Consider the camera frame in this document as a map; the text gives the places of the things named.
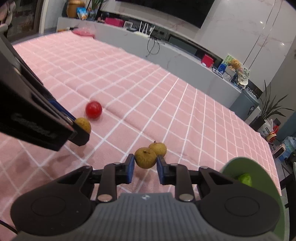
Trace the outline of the red cherry tomato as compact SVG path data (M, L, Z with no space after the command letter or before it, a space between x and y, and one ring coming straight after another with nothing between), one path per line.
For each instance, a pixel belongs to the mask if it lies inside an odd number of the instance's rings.
M88 118L97 119L102 114L102 106L98 101L91 101L86 105L85 113Z

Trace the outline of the yellow-green pear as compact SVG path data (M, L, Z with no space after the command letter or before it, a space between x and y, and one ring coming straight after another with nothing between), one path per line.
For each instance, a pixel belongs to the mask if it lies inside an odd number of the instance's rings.
M241 175L237 176L235 179L242 184L252 187L252 178L249 173L241 174Z

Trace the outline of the pink checkered tablecloth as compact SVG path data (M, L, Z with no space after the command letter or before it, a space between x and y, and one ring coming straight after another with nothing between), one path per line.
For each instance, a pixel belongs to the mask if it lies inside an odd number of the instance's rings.
M101 169L152 142L166 161L215 170L234 157L254 159L279 179L268 143L235 113L156 64L67 31L16 44L45 87L76 117L98 101L88 143L58 152L1 135L1 212L19 195L84 165Z

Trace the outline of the green colander bowl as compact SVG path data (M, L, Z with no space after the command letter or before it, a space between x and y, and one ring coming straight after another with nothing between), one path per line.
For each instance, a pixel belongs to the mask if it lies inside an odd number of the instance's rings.
M280 198L280 193L275 186L274 181L270 175L262 168L260 164L252 159L246 157L236 157L230 160L220 170L226 176L233 179L237 179L238 176L248 173L251 176L252 187L262 191L276 200L280 207L280 219L273 231L280 240L284 240L285 237L285 215L283 210L283 204Z

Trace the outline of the grey cylindrical trash bin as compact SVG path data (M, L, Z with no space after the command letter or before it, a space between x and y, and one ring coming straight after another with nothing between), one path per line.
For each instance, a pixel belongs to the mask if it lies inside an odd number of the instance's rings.
M245 121L258 106L259 100L257 97L248 89L244 89L230 106L230 110Z

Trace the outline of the golden gourd vase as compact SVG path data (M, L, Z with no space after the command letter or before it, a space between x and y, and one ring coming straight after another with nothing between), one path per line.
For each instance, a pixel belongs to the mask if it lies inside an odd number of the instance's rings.
M84 8L84 1L80 0L69 0L67 2L66 14L69 18L77 18L77 8Z

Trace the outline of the potted long-leaf plant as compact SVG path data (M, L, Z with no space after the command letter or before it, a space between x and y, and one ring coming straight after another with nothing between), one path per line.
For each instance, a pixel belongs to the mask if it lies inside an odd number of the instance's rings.
M271 86L268 87L266 82L264 82L264 87L265 100L263 101L261 98L259 98L262 103L262 110L260 114L250 123L250 127L256 132L271 116L279 115L285 117L285 115L280 112L281 110L294 111L292 108L285 108L280 105L280 103L288 97L288 94L278 100L275 100L276 95L273 97L273 99L271 99Z

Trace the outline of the blue water jug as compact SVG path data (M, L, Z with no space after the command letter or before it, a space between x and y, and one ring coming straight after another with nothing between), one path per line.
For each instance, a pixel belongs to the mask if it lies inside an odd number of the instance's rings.
M283 158L288 158L292 152L296 149L296 140L295 137L286 137L283 142L285 145L285 151L283 153Z

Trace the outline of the red box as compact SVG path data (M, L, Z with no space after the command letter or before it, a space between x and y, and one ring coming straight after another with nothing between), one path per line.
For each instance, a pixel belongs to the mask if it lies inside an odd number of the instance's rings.
M202 65L206 66L207 68L210 68L214 63L214 59L211 56L205 54L203 56L203 58L201 59L201 63L202 63Z

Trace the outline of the teddy bear gift box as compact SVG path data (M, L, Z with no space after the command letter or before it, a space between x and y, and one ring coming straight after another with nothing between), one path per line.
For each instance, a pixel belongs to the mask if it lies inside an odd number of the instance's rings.
M223 79L245 89L248 85L250 70L243 66L239 60L228 54L218 67Z

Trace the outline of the pink tissue box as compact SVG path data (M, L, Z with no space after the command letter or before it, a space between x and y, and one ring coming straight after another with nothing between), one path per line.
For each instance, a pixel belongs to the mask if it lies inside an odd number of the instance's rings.
M107 18L105 18L105 23L108 24L108 25L112 25L112 26L116 26L116 27L122 28L123 25L124 25L124 23L125 23L125 21L122 20L122 19L107 17Z

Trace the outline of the white wifi router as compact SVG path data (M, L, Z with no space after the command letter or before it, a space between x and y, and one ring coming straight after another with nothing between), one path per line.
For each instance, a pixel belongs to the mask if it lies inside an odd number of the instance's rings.
M152 32L155 29L155 25L150 24L148 22L140 21L139 26L137 27L137 30L134 32L137 35L140 35L142 37L149 38L152 34Z

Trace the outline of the black wall television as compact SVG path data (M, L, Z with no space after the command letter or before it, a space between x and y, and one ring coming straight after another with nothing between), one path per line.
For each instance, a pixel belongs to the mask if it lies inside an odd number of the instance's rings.
M201 28L214 0L124 0L123 2L155 9Z

